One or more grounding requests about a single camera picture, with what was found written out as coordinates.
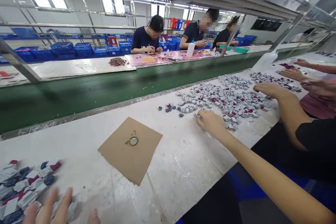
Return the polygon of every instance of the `woman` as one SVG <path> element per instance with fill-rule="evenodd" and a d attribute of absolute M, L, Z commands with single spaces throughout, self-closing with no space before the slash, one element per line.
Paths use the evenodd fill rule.
<path fill-rule="evenodd" d="M 239 16 L 235 16 L 231 19 L 230 23 L 227 24 L 226 28 L 223 31 L 221 31 L 215 38 L 215 41 L 212 44 L 212 48 L 219 47 L 227 43 L 231 33 L 234 32 L 234 30 L 236 29 L 238 20 L 239 20 Z M 235 46 L 238 43 L 239 43 L 238 41 L 232 40 L 230 45 Z"/>
<path fill-rule="evenodd" d="M 163 18 L 155 15 L 149 22 L 149 25 L 139 27 L 133 35 L 131 47 L 132 54 L 162 52 L 159 47 L 159 36 L 163 32 Z"/>

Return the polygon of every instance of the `white wall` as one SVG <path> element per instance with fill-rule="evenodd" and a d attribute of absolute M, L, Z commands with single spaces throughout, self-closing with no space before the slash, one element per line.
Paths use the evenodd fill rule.
<path fill-rule="evenodd" d="M 276 31 L 262 31 L 251 30 L 254 22 L 257 20 L 256 16 L 246 15 L 244 22 L 241 25 L 241 34 L 238 37 L 244 37 L 245 35 L 257 36 L 255 42 L 265 43 L 267 40 L 274 42 L 289 26 L 288 22 L 283 22 Z M 289 41 L 294 35 L 304 32 L 309 29 L 308 26 L 297 25 L 286 37 L 285 41 Z"/>

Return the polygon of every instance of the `white label tag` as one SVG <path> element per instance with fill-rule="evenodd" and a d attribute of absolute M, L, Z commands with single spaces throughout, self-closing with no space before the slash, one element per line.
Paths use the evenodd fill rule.
<path fill-rule="evenodd" d="M 35 178 L 38 174 L 39 174 L 38 171 L 33 170 L 33 171 L 31 171 L 30 173 L 28 173 L 28 175 L 27 175 L 26 177 L 27 177 L 27 178 L 31 178 L 31 179 L 33 179 L 33 178 Z"/>

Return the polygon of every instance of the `navy t-shirt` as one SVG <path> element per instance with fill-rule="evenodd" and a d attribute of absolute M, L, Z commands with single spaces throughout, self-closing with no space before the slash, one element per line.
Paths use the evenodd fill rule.
<path fill-rule="evenodd" d="M 204 31 L 200 33 L 200 27 L 198 25 L 198 22 L 193 22 L 187 26 L 185 29 L 183 36 L 187 38 L 187 43 L 191 43 L 192 40 L 199 41 L 203 40 Z"/>
<path fill-rule="evenodd" d="M 131 50 L 134 48 L 143 48 L 153 46 L 155 49 L 159 47 L 159 39 L 152 39 L 146 32 L 145 27 L 139 27 L 135 30 Z"/>

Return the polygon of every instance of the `white work surface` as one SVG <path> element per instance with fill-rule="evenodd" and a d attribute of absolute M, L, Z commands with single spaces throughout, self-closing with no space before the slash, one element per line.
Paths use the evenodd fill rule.
<path fill-rule="evenodd" d="M 315 59 L 323 61 L 326 57 L 316 55 Z M 281 68 L 271 66 L 266 73 L 280 77 L 275 70 Z M 246 70 L 236 75 L 250 79 L 249 73 Z M 221 85 L 217 79 L 210 82 Z M 300 99 L 306 93 L 295 92 Z M 93 208 L 98 208 L 102 223 L 175 223 L 237 162 L 198 126 L 193 113 L 180 118 L 178 111 L 158 111 L 159 106 L 180 100 L 172 92 L 2 141 L 0 165 L 16 159 L 20 168 L 38 167 L 44 161 L 60 159 L 55 186 L 61 193 L 73 187 L 82 204 L 73 223 L 85 223 Z M 269 102 L 277 107 L 276 100 Z M 221 115 L 218 107 L 214 111 Z M 242 118 L 238 131 L 232 132 L 249 148 L 278 121 L 277 109 L 258 111 L 260 118 Z M 140 186 L 129 182 L 97 151 L 128 116 L 163 134 Z"/>

